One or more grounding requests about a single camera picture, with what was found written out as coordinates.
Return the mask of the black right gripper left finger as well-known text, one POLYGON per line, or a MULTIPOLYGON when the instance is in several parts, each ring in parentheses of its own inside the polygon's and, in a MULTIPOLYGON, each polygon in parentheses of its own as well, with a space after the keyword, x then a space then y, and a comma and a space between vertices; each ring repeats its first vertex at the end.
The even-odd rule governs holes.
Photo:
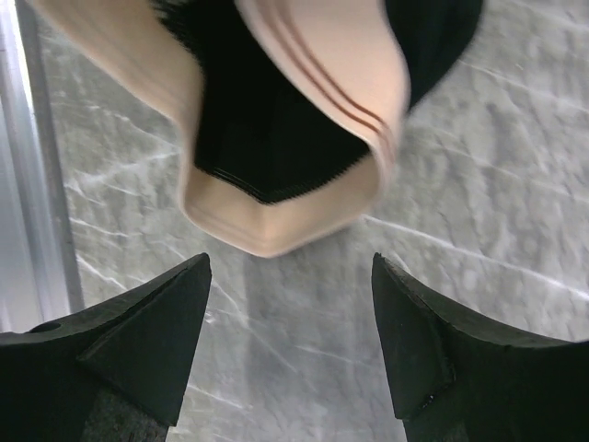
POLYGON ((187 388, 211 286, 196 255, 30 331, 1 336, 5 441, 163 441, 187 388))

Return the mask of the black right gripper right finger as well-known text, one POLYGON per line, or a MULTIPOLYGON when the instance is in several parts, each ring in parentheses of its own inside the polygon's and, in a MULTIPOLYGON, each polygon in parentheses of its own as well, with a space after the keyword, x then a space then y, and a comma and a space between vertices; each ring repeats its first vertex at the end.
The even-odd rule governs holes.
POLYGON ((588 344, 523 331, 373 258, 375 322, 410 441, 584 441, 588 344))

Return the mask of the black underwear beige waistband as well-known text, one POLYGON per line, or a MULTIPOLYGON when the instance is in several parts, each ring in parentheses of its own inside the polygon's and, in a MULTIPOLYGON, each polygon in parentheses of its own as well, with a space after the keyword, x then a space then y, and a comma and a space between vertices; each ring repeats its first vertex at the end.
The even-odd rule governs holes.
POLYGON ((410 110, 470 44, 480 1, 36 1, 177 127, 179 206, 259 257, 354 221, 410 110))

